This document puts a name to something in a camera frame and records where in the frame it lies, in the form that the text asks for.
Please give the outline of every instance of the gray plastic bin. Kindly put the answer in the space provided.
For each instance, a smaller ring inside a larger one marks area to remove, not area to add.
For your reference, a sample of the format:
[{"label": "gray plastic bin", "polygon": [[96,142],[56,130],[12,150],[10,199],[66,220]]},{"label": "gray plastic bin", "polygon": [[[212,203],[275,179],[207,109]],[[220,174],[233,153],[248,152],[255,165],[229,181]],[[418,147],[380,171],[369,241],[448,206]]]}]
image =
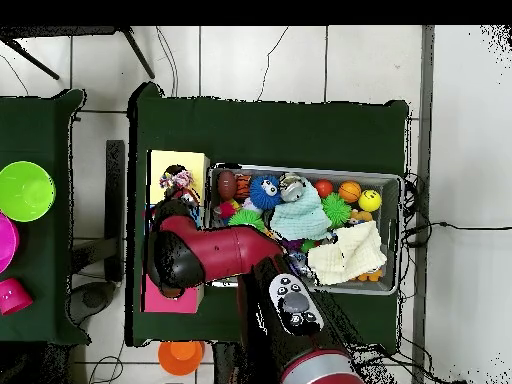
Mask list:
[{"label": "gray plastic bin", "polygon": [[[327,171],[318,169],[300,169],[300,168],[276,168],[268,166],[240,165],[241,168],[223,168],[211,167],[208,171],[208,184],[210,203],[206,208],[205,226],[213,226],[213,214],[211,210],[218,206],[221,199],[217,193],[216,182],[220,172],[229,169],[233,173],[244,175],[275,175],[280,177],[284,172],[294,172],[307,178],[311,184],[319,179],[327,179],[332,182],[334,189],[337,190],[343,181],[357,181],[363,190],[373,189],[382,197],[381,207],[372,212],[373,219],[377,223],[377,229],[381,236],[381,251],[387,256],[386,264],[383,266],[383,276],[378,283],[347,281],[335,285],[319,285],[314,280],[308,280],[301,277],[311,288],[318,287],[322,290],[336,293],[353,293],[364,295],[390,295],[398,288],[400,278],[400,234],[402,232],[403,217],[402,205],[404,196],[404,181],[401,177],[391,174],[372,174],[361,172]],[[353,207],[360,209],[357,203]],[[236,278],[214,284],[219,287],[236,286]]]}]

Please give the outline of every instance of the blue fuzzy ball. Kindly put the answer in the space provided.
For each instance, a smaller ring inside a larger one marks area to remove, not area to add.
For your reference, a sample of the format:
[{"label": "blue fuzzy ball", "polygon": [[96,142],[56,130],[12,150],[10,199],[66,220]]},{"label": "blue fuzzy ball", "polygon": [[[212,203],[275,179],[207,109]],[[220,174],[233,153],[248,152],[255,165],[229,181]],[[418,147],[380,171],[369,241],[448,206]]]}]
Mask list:
[{"label": "blue fuzzy ball", "polygon": [[275,208],[281,203],[281,194],[278,187],[279,180],[272,175],[252,179],[249,192],[252,204],[263,210]]}]

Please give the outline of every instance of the green spiky ball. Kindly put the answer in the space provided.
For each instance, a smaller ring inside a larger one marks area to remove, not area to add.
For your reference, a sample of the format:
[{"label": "green spiky ball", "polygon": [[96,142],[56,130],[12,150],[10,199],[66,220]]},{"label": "green spiky ball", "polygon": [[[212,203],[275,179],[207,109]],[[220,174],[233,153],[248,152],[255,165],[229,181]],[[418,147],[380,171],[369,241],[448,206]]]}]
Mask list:
[{"label": "green spiky ball", "polygon": [[331,228],[339,228],[350,219],[352,208],[338,195],[331,193],[325,199],[322,199],[324,212],[332,222]]},{"label": "green spiky ball", "polygon": [[265,224],[263,224],[263,220],[258,215],[258,212],[250,211],[247,209],[240,209],[236,214],[234,214],[229,222],[229,225],[252,225],[256,227],[256,229],[260,230],[262,233],[265,231]]}]

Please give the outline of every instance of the green tablecloth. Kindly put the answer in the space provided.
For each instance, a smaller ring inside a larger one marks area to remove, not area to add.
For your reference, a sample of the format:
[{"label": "green tablecloth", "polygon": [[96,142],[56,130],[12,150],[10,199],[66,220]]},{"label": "green tablecloth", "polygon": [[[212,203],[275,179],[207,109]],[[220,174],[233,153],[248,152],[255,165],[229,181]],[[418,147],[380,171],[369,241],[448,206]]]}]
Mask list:
[{"label": "green tablecloth", "polygon": [[70,263],[69,151],[70,118],[84,99],[81,90],[66,90],[52,99],[0,98],[0,169],[26,160],[53,178],[57,195],[40,219],[16,223],[20,246],[0,281],[17,278],[34,303],[0,316],[1,341],[86,343],[87,336],[68,320],[65,296]]},{"label": "green tablecloth", "polygon": [[[235,341],[240,334],[234,289],[206,288],[194,315],[140,312],[138,258],[143,245],[148,150],[202,152],[211,163],[402,175],[407,114],[404,101],[362,105],[175,99],[161,98],[153,83],[143,84],[129,105],[128,184],[136,192],[129,193],[128,202],[128,223],[134,225],[135,236],[130,237],[127,257],[128,342],[131,337],[135,343],[148,338]],[[360,342],[395,350],[396,294],[335,294],[334,298]]]}]

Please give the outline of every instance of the white tile floor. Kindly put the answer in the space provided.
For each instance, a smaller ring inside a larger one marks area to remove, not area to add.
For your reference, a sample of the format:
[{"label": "white tile floor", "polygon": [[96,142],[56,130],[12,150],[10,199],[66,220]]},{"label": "white tile floor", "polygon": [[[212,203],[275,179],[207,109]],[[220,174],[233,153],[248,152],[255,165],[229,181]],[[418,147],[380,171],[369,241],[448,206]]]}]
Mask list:
[{"label": "white tile floor", "polygon": [[[178,96],[216,96],[254,101],[261,91],[267,53],[285,30],[282,27],[202,27],[201,64],[199,27],[161,27],[178,69]],[[156,74],[155,82],[170,95],[173,77],[160,46],[155,27],[133,27],[134,37]],[[124,36],[85,36],[19,40],[36,58],[57,72],[55,81],[25,59],[0,44],[0,96],[23,96],[25,89],[7,61],[18,73],[31,96],[51,97],[66,88],[83,88],[87,101],[72,128],[74,154],[74,234],[101,237],[103,231],[105,142],[128,143],[128,120],[122,112],[132,92],[149,77]],[[324,98],[325,27],[291,26],[270,56],[262,100],[321,102]],[[421,64],[421,27],[330,26],[327,57],[328,101],[345,100],[385,103],[405,99],[410,115],[418,117]],[[413,121],[412,145],[418,123]],[[413,152],[413,165],[417,153]],[[84,273],[101,275],[102,264]],[[88,278],[75,276],[74,284]],[[412,273],[404,285],[414,292]],[[412,303],[403,310],[404,335],[411,339]],[[94,364],[118,356],[123,344],[124,282],[112,304],[85,324],[92,343],[79,347],[72,366],[76,384],[87,384]],[[158,365],[159,342],[145,347],[124,347],[120,356],[123,373],[110,384],[195,384],[196,375],[173,377]],[[410,345],[402,346],[410,355]],[[197,384],[212,384],[213,358],[208,346],[197,372]],[[410,374],[389,366],[399,384],[411,384]],[[112,359],[97,367],[93,381],[118,375]]]}]

